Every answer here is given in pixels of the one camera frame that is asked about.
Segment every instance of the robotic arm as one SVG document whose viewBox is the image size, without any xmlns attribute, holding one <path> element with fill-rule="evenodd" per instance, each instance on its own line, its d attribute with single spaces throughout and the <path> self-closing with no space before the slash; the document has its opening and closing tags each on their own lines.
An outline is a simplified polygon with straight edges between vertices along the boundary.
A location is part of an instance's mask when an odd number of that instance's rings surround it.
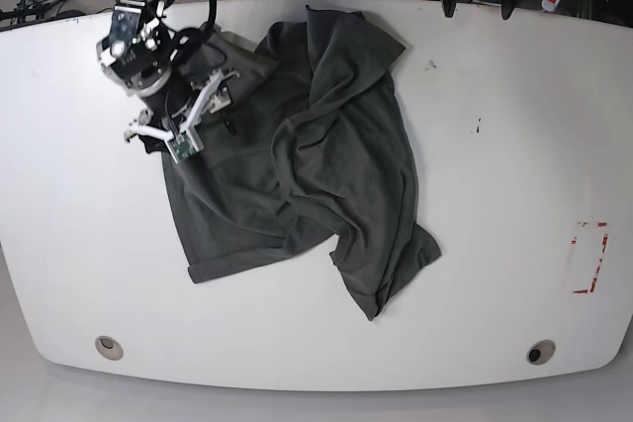
<svg viewBox="0 0 633 422">
<path fill-rule="evenodd" d="M 204 144 L 196 125 L 205 113 L 230 105 L 221 69 L 192 84 L 179 72 L 214 33 L 217 1 L 209 0 L 209 18 L 200 29 L 173 31 L 162 14 L 174 0 L 116 0 L 110 33 L 97 44 L 104 73 L 146 108 L 130 123 L 125 139 L 139 135 L 145 145 L 164 142 L 176 162 L 198 153 Z"/>
</svg>

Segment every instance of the dark gray t-shirt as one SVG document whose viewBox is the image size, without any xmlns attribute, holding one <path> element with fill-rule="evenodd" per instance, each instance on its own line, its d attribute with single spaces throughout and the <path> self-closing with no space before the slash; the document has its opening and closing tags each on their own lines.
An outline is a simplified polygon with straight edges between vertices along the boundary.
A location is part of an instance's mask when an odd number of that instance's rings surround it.
<svg viewBox="0 0 633 422">
<path fill-rule="evenodd" d="M 404 47 L 362 15 L 308 10 L 270 28 L 275 73 L 199 127 L 205 149 L 163 156 L 195 283 L 272 264 L 339 236 L 333 263 L 371 320 L 440 256 L 415 223 L 413 156 L 390 65 Z"/>
</svg>

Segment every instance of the screw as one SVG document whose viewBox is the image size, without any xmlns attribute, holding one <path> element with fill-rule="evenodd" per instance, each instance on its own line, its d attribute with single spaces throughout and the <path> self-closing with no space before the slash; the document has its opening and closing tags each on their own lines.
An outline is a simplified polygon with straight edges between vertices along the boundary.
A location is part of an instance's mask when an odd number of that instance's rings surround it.
<svg viewBox="0 0 633 422">
<path fill-rule="evenodd" d="M 151 110 L 143 109 L 138 115 L 138 123 L 141 126 L 146 126 L 151 121 Z"/>
<path fill-rule="evenodd" d="M 126 44 L 122 40 L 117 40 L 110 46 L 110 53 L 114 58 L 120 58 L 126 52 Z"/>
</svg>

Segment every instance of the white tabletop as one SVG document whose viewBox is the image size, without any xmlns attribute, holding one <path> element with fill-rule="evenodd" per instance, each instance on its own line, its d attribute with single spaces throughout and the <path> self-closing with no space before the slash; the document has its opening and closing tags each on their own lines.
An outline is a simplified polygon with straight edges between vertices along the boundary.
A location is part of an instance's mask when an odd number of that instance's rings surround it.
<svg viewBox="0 0 633 422">
<path fill-rule="evenodd" d="M 307 2 L 223 2 L 218 21 L 258 42 L 276 21 L 302 21 Z M 21 29 L 0 35 L 0 241 L 43 356 L 294 390 L 482 384 L 607 364 L 633 314 L 631 31 L 523 11 L 504 22 L 477 6 L 445 19 L 430 2 L 309 3 L 363 10 L 407 46 L 394 76 L 418 222 L 443 257 L 374 322 L 331 264 L 335 238 L 192 284 L 159 157 L 122 139 L 141 103 L 96 62 L 109 15 Z M 168 14 L 179 28 L 206 9 Z M 97 353 L 100 335 L 123 345 L 120 361 Z M 554 357 L 529 365 L 527 350 L 546 339 Z"/>
</svg>

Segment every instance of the round hole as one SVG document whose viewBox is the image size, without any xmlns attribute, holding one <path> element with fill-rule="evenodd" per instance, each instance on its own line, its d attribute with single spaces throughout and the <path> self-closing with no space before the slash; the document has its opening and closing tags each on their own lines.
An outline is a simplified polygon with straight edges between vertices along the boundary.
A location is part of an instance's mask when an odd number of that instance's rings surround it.
<svg viewBox="0 0 633 422">
<path fill-rule="evenodd" d="M 541 352 L 539 350 L 532 350 L 530 354 L 527 355 L 527 359 L 530 360 L 530 363 L 536 363 L 541 357 Z"/>
<path fill-rule="evenodd" d="M 101 338 L 99 341 L 107 350 L 112 350 L 115 347 L 115 342 L 110 338 Z"/>
<path fill-rule="evenodd" d="M 95 346 L 101 356 L 112 361 L 118 361 L 123 357 L 123 348 L 114 338 L 100 336 L 95 340 Z"/>
<path fill-rule="evenodd" d="M 544 365 L 552 359 L 555 351 L 556 345 L 553 341 L 539 341 L 527 352 L 527 362 L 530 365 Z"/>
</svg>

